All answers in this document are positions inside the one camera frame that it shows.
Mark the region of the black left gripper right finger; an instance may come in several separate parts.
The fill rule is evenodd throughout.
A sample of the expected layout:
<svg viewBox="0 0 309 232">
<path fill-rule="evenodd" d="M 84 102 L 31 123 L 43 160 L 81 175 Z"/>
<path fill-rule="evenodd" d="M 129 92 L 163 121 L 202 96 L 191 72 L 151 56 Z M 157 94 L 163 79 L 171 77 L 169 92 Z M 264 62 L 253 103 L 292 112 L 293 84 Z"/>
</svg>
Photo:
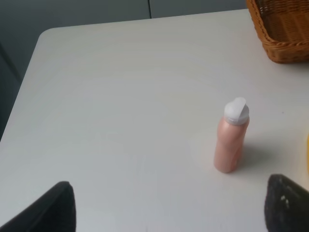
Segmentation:
<svg viewBox="0 0 309 232">
<path fill-rule="evenodd" d="M 264 216 L 269 232 L 308 232 L 309 192 L 282 174 L 272 174 L 267 182 Z"/>
</svg>

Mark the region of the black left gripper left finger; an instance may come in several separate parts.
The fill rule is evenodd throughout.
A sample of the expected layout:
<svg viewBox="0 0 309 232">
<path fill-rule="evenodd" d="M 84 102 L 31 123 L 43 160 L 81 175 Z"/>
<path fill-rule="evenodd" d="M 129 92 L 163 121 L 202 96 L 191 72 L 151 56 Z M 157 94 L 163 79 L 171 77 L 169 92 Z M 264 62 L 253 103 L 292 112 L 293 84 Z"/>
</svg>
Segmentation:
<svg viewBox="0 0 309 232">
<path fill-rule="evenodd" d="M 75 232 L 76 204 L 72 185 L 61 181 L 0 227 L 2 232 Z"/>
</svg>

